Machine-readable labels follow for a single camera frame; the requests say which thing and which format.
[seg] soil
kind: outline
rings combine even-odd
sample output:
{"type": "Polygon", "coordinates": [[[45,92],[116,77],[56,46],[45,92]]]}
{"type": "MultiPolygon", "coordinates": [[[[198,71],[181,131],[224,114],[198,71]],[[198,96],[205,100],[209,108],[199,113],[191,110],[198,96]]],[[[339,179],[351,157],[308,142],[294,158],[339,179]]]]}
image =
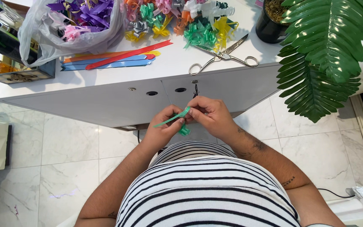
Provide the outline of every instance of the soil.
{"type": "Polygon", "coordinates": [[[284,0],[265,0],[265,11],[267,12],[268,16],[274,22],[279,23],[282,19],[282,15],[289,9],[287,7],[281,6],[284,0]]]}

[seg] scissor handle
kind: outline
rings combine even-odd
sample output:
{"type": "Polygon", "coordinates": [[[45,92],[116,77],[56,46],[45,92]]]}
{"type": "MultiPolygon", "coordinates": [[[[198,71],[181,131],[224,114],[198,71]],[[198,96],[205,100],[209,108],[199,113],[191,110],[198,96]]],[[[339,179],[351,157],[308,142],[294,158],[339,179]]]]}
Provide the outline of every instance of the scissor handle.
{"type": "Polygon", "coordinates": [[[240,59],[238,59],[238,58],[236,58],[236,57],[234,57],[234,56],[230,56],[230,55],[229,55],[229,57],[230,57],[232,60],[237,61],[237,62],[239,62],[239,63],[241,63],[241,64],[244,64],[245,66],[248,66],[248,67],[251,67],[251,68],[257,67],[257,66],[259,65],[259,60],[257,60],[257,58],[252,57],[252,56],[247,56],[247,57],[246,57],[246,59],[245,59],[245,61],[242,61],[242,60],[240,60],[240,59]],[[254,61],[256,62],[256,64],[255,64],[255,65],[250,65],[250,64],[248,64],[248,63],[247,63],[247,59],[252,59],[252,60],[254,60],[254,61]]]}
{"type": "Polygon", "coordinates": [[[211,58],[207,63],[205,63],[205,65],[203,65],[203,66],[201,66],[199,63],[195,63],[195,64],[192,64],[191,66],[190,66],[190,68],[188,69],[188,73],[190,74],[190,75],[197,75],[197,74],[199,74],[200,72],[202,72],[209,64],[211,64],[211,63],[213,63],[215,61],[215,58],[213,57],[213,58],[211,58]],[[191,72],[191,69],[194,67],[194,66],[199,66],[200,67],[200,70],[198,71],[198,72],[196,72],[196,73],[192,73],[191,72]]]}

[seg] potted plant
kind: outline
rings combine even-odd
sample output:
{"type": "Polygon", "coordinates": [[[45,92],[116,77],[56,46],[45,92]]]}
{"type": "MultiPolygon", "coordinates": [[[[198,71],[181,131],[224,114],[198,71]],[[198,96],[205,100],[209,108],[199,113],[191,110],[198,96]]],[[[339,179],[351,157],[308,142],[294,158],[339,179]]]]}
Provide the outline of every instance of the potted plant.
{"type": "Polygon", "coordinates": [[[263,41],[267,43],[279,43],[285,39],[285,31],[290,23],[280,23],[282,15],[288,10],[281,3],[284,0],[265,0],[263,3],[263,10],[257,20],[256,34],[263,41]]]}
{"type": "Polygon", "coordinates": [[[313,122],[344,107],[358,90],[363,61],[363,0],[285,0],[281,23],[280,97],[289,112],[313,122]]]}

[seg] palm leaf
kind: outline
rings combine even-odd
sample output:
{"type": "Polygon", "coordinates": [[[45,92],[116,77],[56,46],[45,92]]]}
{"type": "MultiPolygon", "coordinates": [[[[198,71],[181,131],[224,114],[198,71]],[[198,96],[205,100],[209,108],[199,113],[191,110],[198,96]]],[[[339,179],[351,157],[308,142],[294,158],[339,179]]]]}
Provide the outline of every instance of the palm leaf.
{"type": "Polygon", "coordinates": [[[281,45],[290,44],[334,82],[357,75],[363,61],[363,0],[285,0],[281,23],[292,23],[281,45]]]}
{"type": "Polygon", "coordinates": [[[297,49],[287,45],[280,51],[279,56],[285,58],[280,61],[283,66],[278,70],[277,83],[280,84],[279,89],[286,89],[280,97],[292,95],[285,101],[289,112],[305,116],[316,123],[321,117],[344,107],[340,102],[345,102],[348,96],[358,90],[360,79],[349,75],[347,82],[336,83],[320,72],[317,65],[307,61],[306,54],[295,53],[297,49]]]}

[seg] striped shirt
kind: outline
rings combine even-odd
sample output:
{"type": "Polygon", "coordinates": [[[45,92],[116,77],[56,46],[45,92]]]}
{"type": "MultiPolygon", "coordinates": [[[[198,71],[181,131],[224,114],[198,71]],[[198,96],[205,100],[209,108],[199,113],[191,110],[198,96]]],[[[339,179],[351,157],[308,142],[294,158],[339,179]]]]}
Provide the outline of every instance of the striped shirt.
{"type": "Polygon", "coordinates": [[[163,151],[134,180],[116,226],[197,225],[300,226],[285,190],[265,168],[218,144],[190,140],[163,151]]]}

